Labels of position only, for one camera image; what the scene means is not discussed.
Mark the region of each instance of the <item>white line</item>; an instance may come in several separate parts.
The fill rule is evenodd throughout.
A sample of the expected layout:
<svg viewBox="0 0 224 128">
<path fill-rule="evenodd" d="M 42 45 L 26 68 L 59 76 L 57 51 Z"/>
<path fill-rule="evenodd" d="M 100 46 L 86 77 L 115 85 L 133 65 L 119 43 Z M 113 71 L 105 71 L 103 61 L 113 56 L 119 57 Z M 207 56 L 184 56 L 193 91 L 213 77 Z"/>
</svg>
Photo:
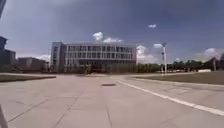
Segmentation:
<svg viewBox="0 0 224 128">
<path fill-rule="evenodd" d="M 205 107 L 205 106 L 202 106 L 202 105 L 197 105 L 197 104 L 194 104 L 194 103 L 189 103 L 189 102 L 186 102 L 186 101 L 182 101 L 182 100 L 179 100 L 179 99 L 176 99 L 176 98 L 172 98 L 172 97 L 169 97 L 169 96 L 161 95 L 161 94 L 155 93 L 153 91 L 150 91 L 150 90 L 147 90 L 147 89 L 143 89 L 143 88 L 137 87 L 137 86 L 129 84 L 129 83 L 122 82 L 120 80 L 115 80 L 115 81 L 117 81 L 117 82 L 119 82 L 121 84 L 130 86 L 132 88 L 141 90 L 143 92 L 147 92 L 147 93 L 150 93 L 152 95 L 155 95 L 155 96 L 158 96 L 158 97 L 161 97 L 161 98 L 173 101 L 173 102 L 178 103 L 178 104 L 182 104 L 182 105 L 185 105 L 185 106 L 188 106 L 188 107 L 192 107 L 192 108 L 195 108 L 195 109 L 203 110 L 203 111 L 215 114 L 215 115 L 224 116 L 224 111 L 219 110 L 219 109 L 209 108 L 209 107 Z"/>
</svg>

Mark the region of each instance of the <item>cloud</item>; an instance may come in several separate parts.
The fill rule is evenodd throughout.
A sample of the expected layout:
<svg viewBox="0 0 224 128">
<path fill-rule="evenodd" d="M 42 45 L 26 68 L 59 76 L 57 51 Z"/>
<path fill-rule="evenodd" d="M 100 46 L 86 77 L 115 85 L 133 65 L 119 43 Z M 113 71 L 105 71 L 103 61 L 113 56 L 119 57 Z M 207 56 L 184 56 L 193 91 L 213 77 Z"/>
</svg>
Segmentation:
<svg viewBox="0 0 224 128">
<path fill-rule="evenodd" d="M 103 40 L 104 43 L 116 43 L 116 42 L 123 42 L 123 40 L 121 39 L 118 39 L 118 38 L 111 38 L 111 37 L 108 37 L 106 39 Z"/>
<path fill-rule="evenodd" d="M 36 56 L 35 58 L 45 60 L 48 62 L 50 61 L 50 55 L 40 55 L 40 56 Z"/>
<path fill-rule="evenodd" d="M 150 24 L 148 25 L 149 28 L 156 28 L 156 24 Z"/>
<path fill-rule="evenodd" d="M 201 53 L 195 55 L 195 60 L 207 61 L 213 57 L 220 59 L 220 56 L 224 53 L 224 49 L 208 48 Z"/>
<path fill-rule="evenodd" d="M 21 58 L 21 57 L 33 57 L 45 61 L 50 61 L 50 55 L 35 55 L 35 54 L 18 54 L 16 55 L 16 58 Z"/>
<path fill-rule="evenodd" d="M 137 63 L 147 64 L 147 63 L 158 63 L 158 58 L 149 54 L 149 49 L 143 45 L 137 47 Z"/>
<path fill-rule="evenodd" d="M 163 47 L 162 44 L 154 44 L 153 46 L 154 46 L 154 48 L 162 48 Z"/>
<path fill-rule="evenodd" d="M 179 62 L 179 61 L 180 61 L 180 59 L 179 59 L 179 58 L 176 58 L 176 59 L 175 59 L 175 61 Z"/>
<path fill-rule="evenodd" d="M 93 37 L 95 38 L 96 41 L 100 41 L 103 39 L 103 33 L 102 32 L 94 33 Z"/>
</svg>

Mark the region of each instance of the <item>sky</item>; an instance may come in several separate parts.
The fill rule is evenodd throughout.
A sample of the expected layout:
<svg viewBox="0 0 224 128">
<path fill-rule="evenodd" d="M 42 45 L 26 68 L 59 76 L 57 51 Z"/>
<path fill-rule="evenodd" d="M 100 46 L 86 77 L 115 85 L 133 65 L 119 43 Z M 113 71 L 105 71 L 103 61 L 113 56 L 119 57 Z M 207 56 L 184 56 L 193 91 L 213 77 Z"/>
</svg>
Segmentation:
<svg viewBox="0 0 224 128">
<path fill-rule="evenodd" d="M 127 43 L 138 62 L 208 60 L 224 52 L 223 0 L 7 0 L 0 35 L 17 57 L 48 59 L 53 41 Z"/>
</svg>

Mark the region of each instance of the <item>paved plaza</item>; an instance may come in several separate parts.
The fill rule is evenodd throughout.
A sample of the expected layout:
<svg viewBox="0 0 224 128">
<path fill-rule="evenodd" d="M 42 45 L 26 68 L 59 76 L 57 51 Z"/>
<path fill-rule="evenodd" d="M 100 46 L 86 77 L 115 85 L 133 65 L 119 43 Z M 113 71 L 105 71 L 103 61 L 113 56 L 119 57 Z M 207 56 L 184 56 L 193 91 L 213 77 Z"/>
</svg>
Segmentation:
<svg viewBox="0 0 224 128">
<path fill-rule="evenodd" d="M 0 83 L 0 103 L 9 128 L 224 127 L 224 92 L 126 77 Z"/>
</svg>

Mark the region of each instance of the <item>street lamp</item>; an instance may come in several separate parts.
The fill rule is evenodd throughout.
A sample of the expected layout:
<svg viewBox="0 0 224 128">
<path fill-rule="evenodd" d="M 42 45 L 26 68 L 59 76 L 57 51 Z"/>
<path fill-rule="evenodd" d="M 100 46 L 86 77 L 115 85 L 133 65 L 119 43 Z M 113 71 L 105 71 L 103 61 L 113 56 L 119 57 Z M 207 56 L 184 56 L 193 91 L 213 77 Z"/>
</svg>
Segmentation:
<svg viewBox="0 0 224 128">
<path fill-rule="evenodd" d="M 166 60 L 166 42 L 162 43 L 162 46 L 163 46 L 163 52 L 162 52 L 162 55 L 163 55 L 163 61 L 164 61 L 164 67 L 165 67 L 165 74 L 167 73 L 167 60 Z"/>
</svg>

